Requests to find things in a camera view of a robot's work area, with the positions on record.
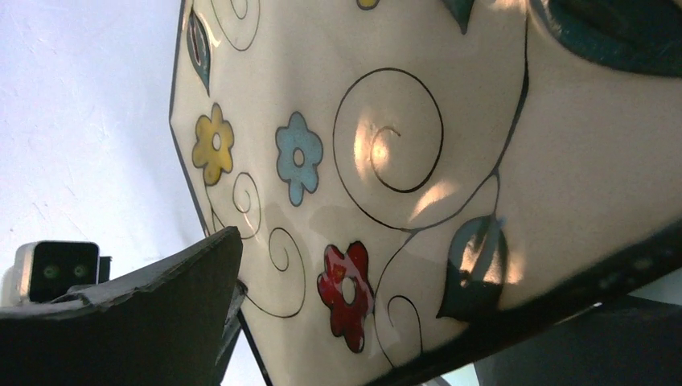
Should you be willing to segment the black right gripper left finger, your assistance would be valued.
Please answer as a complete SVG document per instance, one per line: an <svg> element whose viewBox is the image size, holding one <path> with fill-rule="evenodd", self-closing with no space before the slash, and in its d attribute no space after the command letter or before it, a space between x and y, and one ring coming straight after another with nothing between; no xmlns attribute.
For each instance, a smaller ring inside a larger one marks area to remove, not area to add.
<svg viewBox="0 0 682 386"><path fill-rule="evenodd" d="M2 384L219 384L240 332L242 252L227 227L51 302L4 306Z"/></svg>

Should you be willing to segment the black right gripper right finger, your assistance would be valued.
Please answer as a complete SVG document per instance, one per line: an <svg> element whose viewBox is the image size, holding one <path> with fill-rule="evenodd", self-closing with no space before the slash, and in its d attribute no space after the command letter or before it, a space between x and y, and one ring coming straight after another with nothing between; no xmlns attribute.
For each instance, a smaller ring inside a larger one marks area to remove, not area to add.
<svg viewBox="0 0 682 386"><path fill-rule="evenodd" d="M681 308L626 296L475 363L481 385L679 385Z"/></svg>

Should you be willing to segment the square floral ceramic plate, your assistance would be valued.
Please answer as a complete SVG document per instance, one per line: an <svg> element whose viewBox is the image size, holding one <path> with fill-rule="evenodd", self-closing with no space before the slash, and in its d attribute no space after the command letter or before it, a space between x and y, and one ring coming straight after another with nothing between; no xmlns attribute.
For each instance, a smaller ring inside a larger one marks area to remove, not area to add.
<svg viewBox="0 0 682 386"><path fill-rule="evenodd" d="M681 267L678 1L184 1L169 120L268 385L420 383Z"/></svg>

